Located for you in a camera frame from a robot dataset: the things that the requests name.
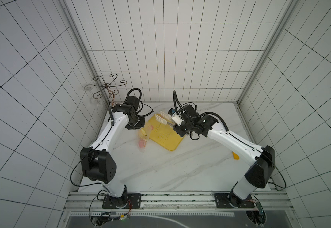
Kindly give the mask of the clear resealable zip bag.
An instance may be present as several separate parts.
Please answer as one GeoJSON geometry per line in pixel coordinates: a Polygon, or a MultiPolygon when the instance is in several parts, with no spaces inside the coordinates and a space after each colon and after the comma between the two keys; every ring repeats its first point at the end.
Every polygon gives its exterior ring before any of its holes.
{"type": "Polygon", "coordinates": [[[150,126],[145,126],[138,130],[138,149],[141,152],[144,152],[146,149],[147,142],[149,140],[149,136],[151,133],[151,127],[150,126]]]}

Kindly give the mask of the steel tongs white tips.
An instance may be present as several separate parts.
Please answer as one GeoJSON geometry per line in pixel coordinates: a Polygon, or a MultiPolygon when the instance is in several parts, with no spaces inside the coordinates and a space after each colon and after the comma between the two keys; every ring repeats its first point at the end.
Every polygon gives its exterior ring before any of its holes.
{"type": "Polygon", "coordinates": [[[166,114],[162,111],[155,114],[155,118],[156,118],[156,121],[161,123],[161,124],[169,125],[171,127],[176,126],[176,123],[174,123],[172,121],[172,119],[169,117],[169,114],[166,114]]]}

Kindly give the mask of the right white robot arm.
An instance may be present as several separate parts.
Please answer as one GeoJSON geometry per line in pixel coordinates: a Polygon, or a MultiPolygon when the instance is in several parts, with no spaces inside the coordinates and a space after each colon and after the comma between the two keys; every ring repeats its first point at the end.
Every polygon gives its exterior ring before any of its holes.
{"type": "Polygon", "coordinates": [[[249,165],[245,175],[233,186],[229,201],[246,201],[256,189],[263,189],[269,182],[275,164],[275,150],[266,145],[254,144],[231,131],[222,117],[214,112],[199,114],[195,105],[182,105],[176,91],[173,92],[174,108],[169,115],[175,123],[174,131],[183,137],[204,136],[230,149],[249,165]]]}

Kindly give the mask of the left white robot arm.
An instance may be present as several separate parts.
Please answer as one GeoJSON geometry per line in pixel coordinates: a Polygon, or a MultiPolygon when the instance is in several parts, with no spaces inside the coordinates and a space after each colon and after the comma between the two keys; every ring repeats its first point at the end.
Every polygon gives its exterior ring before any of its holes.
{"type": "Polygon", "coordinates": [[[82,148],[80,161],[84,177],[93,181],[91,184],[80,185],[70,182],[76,187],[89,187],[102,185],[112,200],[125,204],[128,201],[127,187],[116,176],[117,164],[111,156],[116,141],[120,138],[123,129],[139,130],[145,126],[145,117],[152,114],[151,110],[145,115],[140,115],[143,105],[142,91],[139,88],[131,89],[121,104],[110,107],[109,120],[99,133],[95,142],[89,147],[82,148]]]}

